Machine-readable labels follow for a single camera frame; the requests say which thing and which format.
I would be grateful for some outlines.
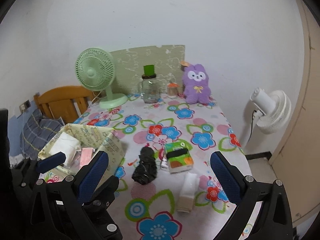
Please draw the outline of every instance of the blue gripper pad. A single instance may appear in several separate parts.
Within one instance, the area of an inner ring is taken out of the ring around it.
[[[36,167],[36,172],[46,173],[49,170],[63,164],[66,161],[66,155],[62,152],[56,153],[42,161],[39,161]]]
[[[217,176],[217,179],[229,201],[239,205],[241,202],[240,186],[215,152],[211,155],[210,166],[214,174]]]
[[[78,187],[77,200],[80,204],[90,201],[108,165],[108,154],[103,152]]]

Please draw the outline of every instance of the green fan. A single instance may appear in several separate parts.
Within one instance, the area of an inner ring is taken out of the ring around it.
[[[76,61],[76,76],[89,90],[106,90],[107,96],[100,99],[99,103],[102,109],[120,106],[128,100],[124,94],[112,93],[111,84],[115,79],[116,70],[112,56],[102,49],[86,49],[80,54]]]

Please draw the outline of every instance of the yellow bow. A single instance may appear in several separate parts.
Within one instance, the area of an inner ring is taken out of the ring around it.
[[[197,93],[202,93],[201,90],[203,89],[203,87],[194,86],[193,88],[197,90]]]

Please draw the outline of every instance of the silver bolt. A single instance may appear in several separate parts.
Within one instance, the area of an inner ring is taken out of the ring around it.
[[[36,182],[36,184],[37,184],[37,185],[41,185],[41,184],[42,184],[42,182],[43,182],[43,180],[42,180],[42,179],[38,179],[38,180],[37,180],[37,182]]]
[[[68,175],[68,176],[66,176],[66,178],[65,178],[65,180],[67,181],[67,182],[70,182],[70,181],[73,181],[73,176],[72,175]]]
[[[117,226],[114,224],[109,224],[109,225],[107,225],[107,230],[110,232],[114,232],[117,230]]]
[[[94,206],[100,206],[101,205],[101,201],[100,200],[95,200],[95,201],[93,201],[93,205]]]
[[[253,177],[250,176],[250,175],[245,176],[245,180],[246,180],[247,182],[253,182],[253,181],[254,181]]]
[[[281,180],[279,180],[279,179],[276,179],[276,184],[278,185],[278,186],[282,186],[282,181]]]

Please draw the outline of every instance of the white fan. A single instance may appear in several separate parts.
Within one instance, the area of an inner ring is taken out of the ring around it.
[[[250,140],[252,131],[257,125],[265,134],[278,131],[289,120],[291,112],[291,101],[282,90],[272,91],[269,95],[261,88],[256,88],[250,96],[258,110],[252,114],[251,130],[244,136],[242,147]]]

